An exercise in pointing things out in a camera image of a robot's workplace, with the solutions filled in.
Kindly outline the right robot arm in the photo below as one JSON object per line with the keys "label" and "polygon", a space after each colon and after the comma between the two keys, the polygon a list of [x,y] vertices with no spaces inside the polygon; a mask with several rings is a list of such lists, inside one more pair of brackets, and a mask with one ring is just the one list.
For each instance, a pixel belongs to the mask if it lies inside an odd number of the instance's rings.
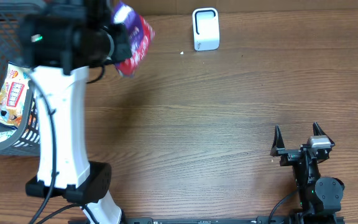
{"label": "right robot arm", "polygon": [[298,194],[301,208],[294,210],[285,223],[339,223],[336,213],[341,210],[344,183],[338,178],[323,177],[318,168],[329,159],[334,146],[317,122],[313,123],[313,135],[299,149],[286,149],[280,127],[275,127],[270,155],[279,157],[281,166],[292,167],[296,190],[276,204],[269,220],[283,202]]}

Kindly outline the purple red pad package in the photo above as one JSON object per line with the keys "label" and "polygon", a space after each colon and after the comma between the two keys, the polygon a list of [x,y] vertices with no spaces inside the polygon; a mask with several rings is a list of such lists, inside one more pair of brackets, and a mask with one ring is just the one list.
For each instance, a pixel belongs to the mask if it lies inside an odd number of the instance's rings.
{"label": "purple red pad package", "polygon": [[112,22],[125,25],[131,46],[131,57],[116,63],[116,70],[122,77],[133,77],[149,50],[155,31],[140,14],[122,1],[119,1],[114,8]]}

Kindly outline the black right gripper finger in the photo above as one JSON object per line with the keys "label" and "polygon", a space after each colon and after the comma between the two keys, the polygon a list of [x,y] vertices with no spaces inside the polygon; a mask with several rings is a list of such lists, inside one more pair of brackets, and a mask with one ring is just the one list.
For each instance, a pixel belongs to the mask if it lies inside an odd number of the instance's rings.
{"label": "black right gripper finger", "polygon": [[273,144],[270,150],[270,155],[272,157],[281,156],[285,150],[284,141],[282,138],[281,130],[279,125],[275,126],[275,134],[273,139]]}
{"label": "black right gripper finger", "polygon": [[321,129],[320,125],[317,122],[313,123],[313,135],[314,136],[324,136],[329,139],[331,146],[335,146],[335,142]]}

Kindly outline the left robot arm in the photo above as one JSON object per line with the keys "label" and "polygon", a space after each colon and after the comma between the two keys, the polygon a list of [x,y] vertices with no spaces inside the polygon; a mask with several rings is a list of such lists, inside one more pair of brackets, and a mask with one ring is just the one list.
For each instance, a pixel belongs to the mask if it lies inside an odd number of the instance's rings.
{"label": "left robot arm", "polygon": [[51,1],[25,16],[18,37],[40,133],[39,168],[26,194],[45,202],[63,197],[88,223],[124,223],[109,191],[110,164],[86,153],[85,91],[91,68],[131,56],[125,25],[113,23],[108,1]]}

